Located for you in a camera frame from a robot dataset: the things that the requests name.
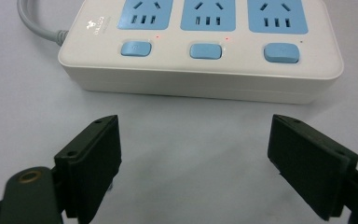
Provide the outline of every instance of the white power strip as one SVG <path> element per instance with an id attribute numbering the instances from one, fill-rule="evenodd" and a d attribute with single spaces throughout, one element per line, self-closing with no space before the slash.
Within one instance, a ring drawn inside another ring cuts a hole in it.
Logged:
<path id="1" fill-rule="evenodd" d="M 291 104 L 343 71 L 322 0 L 86 0 L 59 60 L 90 91 Z"/>

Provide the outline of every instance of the gray cable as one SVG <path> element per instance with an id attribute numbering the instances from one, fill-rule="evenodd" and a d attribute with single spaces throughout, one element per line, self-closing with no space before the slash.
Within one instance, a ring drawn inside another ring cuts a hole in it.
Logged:
<path id="1" fill-rule="evenodd" d="M 59 30 L 56 33 L 45 30 L 37 25 L 34 21 L 30 19 L 28 13 L 28 0 L 18 0 L 17 1 L 17 10 L 19 11 L 20 18 L 28 29 L 30 29 L 34 34 L 39 35 L 42 38 L 45 38 L 50 41 L 56 42 L 59 46 L 62 45 L 68 31 Z"/>

